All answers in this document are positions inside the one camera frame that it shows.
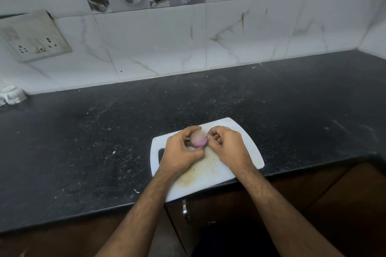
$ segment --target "backsplash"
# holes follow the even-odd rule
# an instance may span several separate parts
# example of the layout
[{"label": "backsplash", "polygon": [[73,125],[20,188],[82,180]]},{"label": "backsplash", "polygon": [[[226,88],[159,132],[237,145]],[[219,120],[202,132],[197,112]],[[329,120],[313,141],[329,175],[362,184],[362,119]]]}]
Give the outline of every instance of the backsplash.
[{"label": "backsplash", "polygon": [[[3,16],[46,9],[73,50],[18,63],[1,42],[0,87],[17,85],[29,94],[350,50],[362,40],[361,47],[368,43],[367,48],[383,50],[381,44],[374,46],[376,38],[370,38],[386,35],[380,19],[385,0],[2,0],[2,4]],[[379,50],[369,53],[377,55]]]}]

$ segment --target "onion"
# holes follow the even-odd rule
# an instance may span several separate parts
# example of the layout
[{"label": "onion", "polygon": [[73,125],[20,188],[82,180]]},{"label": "onion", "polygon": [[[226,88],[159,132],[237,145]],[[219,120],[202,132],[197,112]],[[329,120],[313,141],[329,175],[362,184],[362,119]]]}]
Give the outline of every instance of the onion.
[{"label": "onion", "polygon": [[195,131],[190,135],[190,144],[194,147],[205,146],[207,142],[206,133],[202,130]]}]

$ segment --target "wall switch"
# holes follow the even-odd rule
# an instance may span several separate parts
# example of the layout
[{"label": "wall switch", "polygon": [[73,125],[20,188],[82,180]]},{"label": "wall switch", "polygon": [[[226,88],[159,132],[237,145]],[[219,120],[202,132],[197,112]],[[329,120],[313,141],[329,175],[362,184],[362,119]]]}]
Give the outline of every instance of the wall switch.
[{"label": "wall switch", "polygon": [[0,20],[0,36],[19,62],[71,52],[45,10]]}]

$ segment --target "black granite countertop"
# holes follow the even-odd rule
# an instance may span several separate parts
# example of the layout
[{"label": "black granite countertop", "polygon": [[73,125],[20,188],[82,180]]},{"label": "black granite countertop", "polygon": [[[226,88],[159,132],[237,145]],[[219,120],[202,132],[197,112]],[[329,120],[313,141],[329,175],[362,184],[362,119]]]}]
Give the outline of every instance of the black granite countertop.
[{"label": "black granite countertop", "polygon": [[152,138],[224,117],[265,175],[383,154],[385,61],[359,51],[30,96],[0,108],[0,232],[134,203]]}]

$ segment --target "hand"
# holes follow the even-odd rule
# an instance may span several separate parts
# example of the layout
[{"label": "hand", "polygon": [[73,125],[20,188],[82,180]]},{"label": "hand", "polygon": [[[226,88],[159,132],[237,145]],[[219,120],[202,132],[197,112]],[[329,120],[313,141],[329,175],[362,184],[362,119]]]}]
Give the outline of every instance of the hand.
[{"label": "hand", "polygon": [[236,177],[244,169],[254,167],[241,134],[237,131],[224,126],[213,127],[208,132],[208,146]]},{"label": "hand", "polygon": [[190,151],[185,146],[185,139],[191,133],[200,130],[200,126],[190,126],[167,139],[165,152],[158,171],[166,172],[176,179],[196,160],[204,156],[204,148]]}]

